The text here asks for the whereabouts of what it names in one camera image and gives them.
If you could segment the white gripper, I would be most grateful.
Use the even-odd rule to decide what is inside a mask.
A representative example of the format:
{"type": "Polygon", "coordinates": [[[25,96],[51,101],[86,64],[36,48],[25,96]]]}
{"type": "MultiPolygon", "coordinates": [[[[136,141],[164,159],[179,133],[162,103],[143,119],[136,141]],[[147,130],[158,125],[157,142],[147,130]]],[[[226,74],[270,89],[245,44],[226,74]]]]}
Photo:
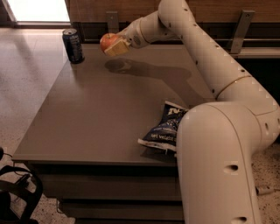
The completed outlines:
{"type": "Polygon", "coordinates": [[[142,19],[133,21],[128,27],[119,32],[124,39],[119,39],[105,49],[107,56],[113,57],[126,53],[130,46],[133,48],[143,48],[146,46],[146,40],[141,31],[142,19]]]}

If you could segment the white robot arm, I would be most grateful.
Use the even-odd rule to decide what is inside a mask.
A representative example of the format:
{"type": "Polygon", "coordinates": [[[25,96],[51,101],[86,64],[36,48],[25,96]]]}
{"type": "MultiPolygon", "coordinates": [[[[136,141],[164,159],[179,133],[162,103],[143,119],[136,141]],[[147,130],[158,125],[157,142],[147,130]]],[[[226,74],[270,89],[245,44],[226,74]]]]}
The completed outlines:
{"type": "Polygon", "coordinates": [[[212,102],[190,109],[178,126],[177,161],[185,224],[262,224],[252,156],[279,135],[280,108],[270,93],[196,23],[186,0],[101,38],[109,56],[178,37],[212,102]]]}

